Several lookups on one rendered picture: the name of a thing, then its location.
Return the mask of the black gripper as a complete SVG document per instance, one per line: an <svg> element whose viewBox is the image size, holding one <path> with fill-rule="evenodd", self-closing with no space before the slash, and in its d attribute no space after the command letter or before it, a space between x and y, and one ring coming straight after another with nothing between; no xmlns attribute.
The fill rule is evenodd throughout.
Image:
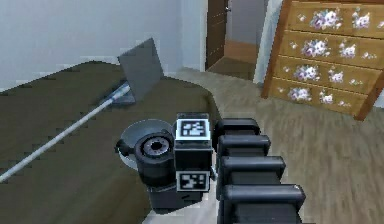
<svg viewBox="0 0 384 224"><path fill-rule="evenodd" d="M166 130L134 140L121 138L115 152L124 158L132 155L138 174L147 187L154 212L173 212L202 201L201 192L178 192L173 155L173 136Z"/></svg>

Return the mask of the grey bowl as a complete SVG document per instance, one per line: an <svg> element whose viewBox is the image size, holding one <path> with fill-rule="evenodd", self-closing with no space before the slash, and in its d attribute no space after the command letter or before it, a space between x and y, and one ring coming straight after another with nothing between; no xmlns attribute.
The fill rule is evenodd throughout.
<svg viewBox="0 0 384 224"><path fill-rule="evenodd" d="M159 119L146 119L135 122L123 131L115 145L115 151L126 166L137 171L137 162L133 151L136 143L148 134L161 131L172 133L172 129L173 127L169 123Z"/></svg>

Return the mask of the dark brown room door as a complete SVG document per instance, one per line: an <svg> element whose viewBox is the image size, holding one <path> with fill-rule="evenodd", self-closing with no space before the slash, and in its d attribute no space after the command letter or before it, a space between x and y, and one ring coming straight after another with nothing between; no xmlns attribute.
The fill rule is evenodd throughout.
<svg viewBox="0 0 384 224"><path fill-rule="evenodd" d="M205 69L224 56L227 6L228 0L208 0Z"/></svg>

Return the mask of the wooden flowered chest of drawers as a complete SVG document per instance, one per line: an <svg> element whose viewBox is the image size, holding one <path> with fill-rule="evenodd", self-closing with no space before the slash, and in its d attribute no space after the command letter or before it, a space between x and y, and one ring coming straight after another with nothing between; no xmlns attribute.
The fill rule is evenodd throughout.
<svg viewBox="0 0 384 224"><path fill-rule="evenodd" d="M261 96L362 121L384 89L384 0L283 0Z"/></svg>

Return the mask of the dark olive bed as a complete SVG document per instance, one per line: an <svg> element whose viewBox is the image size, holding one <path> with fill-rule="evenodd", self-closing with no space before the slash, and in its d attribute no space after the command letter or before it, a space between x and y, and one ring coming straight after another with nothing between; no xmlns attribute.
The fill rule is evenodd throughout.
<svg viewBox="0 0 384 224"><path fill-rule="evenodd" d="M0 93L0 174L98 106L123 78L116 65L89 62ZM141 224L150 211L145 186L114 146L134 122L172 123L179 112L220 117L208 90L168 77L141 102L98 113L0 183L0 224Z"/></svg>

